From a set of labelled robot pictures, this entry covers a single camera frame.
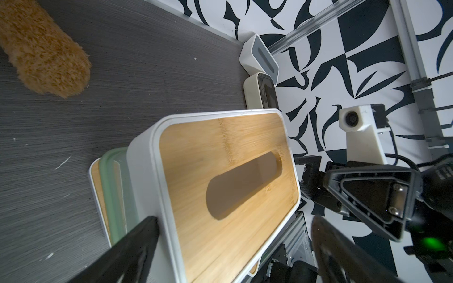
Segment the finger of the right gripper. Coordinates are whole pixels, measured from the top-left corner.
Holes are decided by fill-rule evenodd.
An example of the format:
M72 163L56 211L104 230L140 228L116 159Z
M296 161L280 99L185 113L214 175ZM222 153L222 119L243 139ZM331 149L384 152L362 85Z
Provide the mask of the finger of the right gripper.
M321 161L321 156L295 154L294 164L305 166L302 179L299 181L301 195L319 206L348 216L349 210L324 187L326 174L320 171Z

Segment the white bamboo tissue box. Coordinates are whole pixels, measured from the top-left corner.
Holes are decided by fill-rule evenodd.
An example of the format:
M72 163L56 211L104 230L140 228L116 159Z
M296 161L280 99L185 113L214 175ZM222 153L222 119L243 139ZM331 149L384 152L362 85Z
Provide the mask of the white bamboo tissue box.
M105 205L105 198L103 194L103 188L101 184L100 178L100 170L99 170L99 161L101 158L96 159L88 169L88 179L90 181L90 185L92 188L94 200L96 203L96 208L99 214L101 226L105 237L107 239L108 245L111 247L112 242L110 239L110 230L109 230L109 223L107 218L107 211Z
M175 114L134 138L140 220L160 237L155 283L239 283L295 213L300 187L280 111Z

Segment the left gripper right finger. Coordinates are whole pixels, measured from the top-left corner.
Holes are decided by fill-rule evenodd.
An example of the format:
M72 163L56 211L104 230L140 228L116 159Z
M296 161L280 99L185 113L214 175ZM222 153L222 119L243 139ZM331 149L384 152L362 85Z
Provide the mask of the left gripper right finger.
M311 222L311 241L324 283L399 283L400 279L347 239L322 216Z

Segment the green tissue box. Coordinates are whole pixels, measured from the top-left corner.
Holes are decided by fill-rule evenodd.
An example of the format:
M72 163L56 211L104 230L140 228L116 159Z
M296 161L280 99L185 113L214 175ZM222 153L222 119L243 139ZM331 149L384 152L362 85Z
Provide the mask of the green tissue box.
M127 165L127 147L106 152L99 160L99 173L109 240L115 245L140 222Z

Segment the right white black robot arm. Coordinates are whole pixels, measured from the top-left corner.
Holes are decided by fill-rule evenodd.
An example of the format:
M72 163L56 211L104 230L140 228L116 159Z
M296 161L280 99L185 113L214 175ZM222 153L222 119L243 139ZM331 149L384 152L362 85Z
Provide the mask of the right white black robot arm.
M329 162L320 170L321 157L294 155L305 166L302 195L336 213L352 216L374 233L399 242L405 232L415 256L435 283L453 279L453 156L405 166L348 161Z

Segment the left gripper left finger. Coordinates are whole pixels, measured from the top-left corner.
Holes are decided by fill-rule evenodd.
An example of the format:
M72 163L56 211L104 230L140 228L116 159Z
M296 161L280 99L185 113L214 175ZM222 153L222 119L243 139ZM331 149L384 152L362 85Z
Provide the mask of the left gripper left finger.
M145 283L160 236L158 218L149 216L71 283Z

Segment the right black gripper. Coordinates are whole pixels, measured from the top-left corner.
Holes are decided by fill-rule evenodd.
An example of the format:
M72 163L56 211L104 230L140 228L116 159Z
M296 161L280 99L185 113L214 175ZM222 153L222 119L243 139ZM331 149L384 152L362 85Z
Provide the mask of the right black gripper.
M453 231L452 166L433 166L422 175L392 165L332 169L326 172L323 186L374 233L390 241L400 242L406 226L411 233Z

